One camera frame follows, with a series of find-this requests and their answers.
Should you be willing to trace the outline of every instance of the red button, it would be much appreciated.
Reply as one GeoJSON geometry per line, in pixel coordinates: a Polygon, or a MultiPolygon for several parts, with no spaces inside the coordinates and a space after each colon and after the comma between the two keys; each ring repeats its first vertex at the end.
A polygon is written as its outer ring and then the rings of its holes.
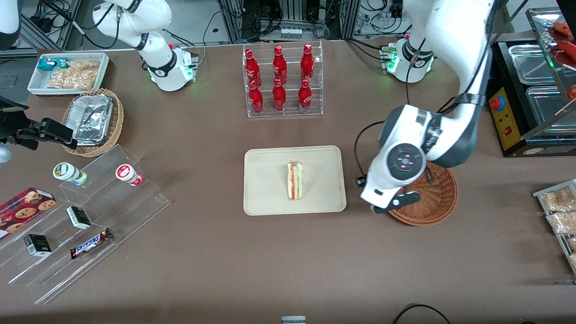
{"type": "Polygon", "coordinates": [[[492,108],[494,110],[500,108],[501,104],[502,104],[502,102],[498,98],[494,98],[494,99],[490,100],[490,108],[492,108]]]}

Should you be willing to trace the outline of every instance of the white cup with green label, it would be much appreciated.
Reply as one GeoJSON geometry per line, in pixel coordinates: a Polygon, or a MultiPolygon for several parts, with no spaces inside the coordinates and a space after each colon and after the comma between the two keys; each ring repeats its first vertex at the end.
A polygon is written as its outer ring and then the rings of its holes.
{"type": "Polygon", "coordinates": [[[68,162],[58,163],[54,167],[52,175],[58,180],[68,181],[76,186],[82,186],[88,180],[86,172],[79,170],[68,162]]]}

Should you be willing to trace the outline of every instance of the emergency stop button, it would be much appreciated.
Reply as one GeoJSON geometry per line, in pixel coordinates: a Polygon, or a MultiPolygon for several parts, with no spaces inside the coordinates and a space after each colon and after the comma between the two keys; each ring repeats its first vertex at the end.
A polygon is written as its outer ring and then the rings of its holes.
{"type": "Polygon", "coordinates": [[[505,104],[506,99],[504,99],[503,96],[498,96],[490,100],[490,108],[494,109],[495,111],[502,111],[504,109],[505,104]]]}

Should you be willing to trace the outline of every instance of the white tray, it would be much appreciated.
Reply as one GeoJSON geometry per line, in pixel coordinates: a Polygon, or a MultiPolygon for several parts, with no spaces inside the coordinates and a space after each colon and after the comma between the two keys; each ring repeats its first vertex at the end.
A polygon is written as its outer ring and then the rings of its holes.
{"type": "MultiPolygon", "coordinates": [[[[106,68],[108,67],[108,62],[110,58],[102,52],[80,52],[80,53],[50,53],[42,54],[41,58],[67,58],[75,61],[98,61],[100,66],[98,67],[98,73],[96,74],[96,80],[92,90],[100,89],[102,82],[104,81],[104,76],[106,74],[106,68]]],[[[81,89],[57,89],[49,88],[48,80],[52,76],[52,71],[42,71],[40,69],[34,69],[32,73],[32,78],[28,83],[28,91],[33,95],[37,96],[64,96],[64,95],[79,95],[80,93],[86,93],[89,90],[81,89]]]]}
{"type": "Polygon", "coordinates": [[[250,216],[331,213],[346,207],[340,149],[333,146],[253,149],[244,156],[244,211],[250,216]],[[288,199],[290,161],[304,165],[304,195],[288,199]]]}

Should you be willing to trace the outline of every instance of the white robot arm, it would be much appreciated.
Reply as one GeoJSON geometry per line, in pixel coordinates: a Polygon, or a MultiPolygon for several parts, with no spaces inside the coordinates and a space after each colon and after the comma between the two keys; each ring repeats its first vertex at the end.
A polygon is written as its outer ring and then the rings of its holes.
{"type": "Polygon", "coordinates": [[[0,51],[7,50],[20,35],[22,0],[0,0],[0,51]]]}
{"type": "Polygon", "coordinates": [[[396,43],[398,58],[389,66],[395,68],[393,75],[402,81],[421,80],[434,53],[456,72],[461,95],[454,100],[458,105],[452,118],[408,104],[390,113],[361,194],[375,212],[419,199],[412,192],[397,193],[424,172],[427,160],[451,168],[466,162],[474,151],[490,59],[486,23],[492,5],[493,0],[404,0],[414,32],[396,43]]]}
{"type": "Polygon", "coordinates": [[[198,57],[170,48],[157,31],[170,25],[172,11],[164,0],[110,0],[94,7],[94,23],[105,35],[134,47],[158,87],[175,91],[195,81],[198,57]]]}

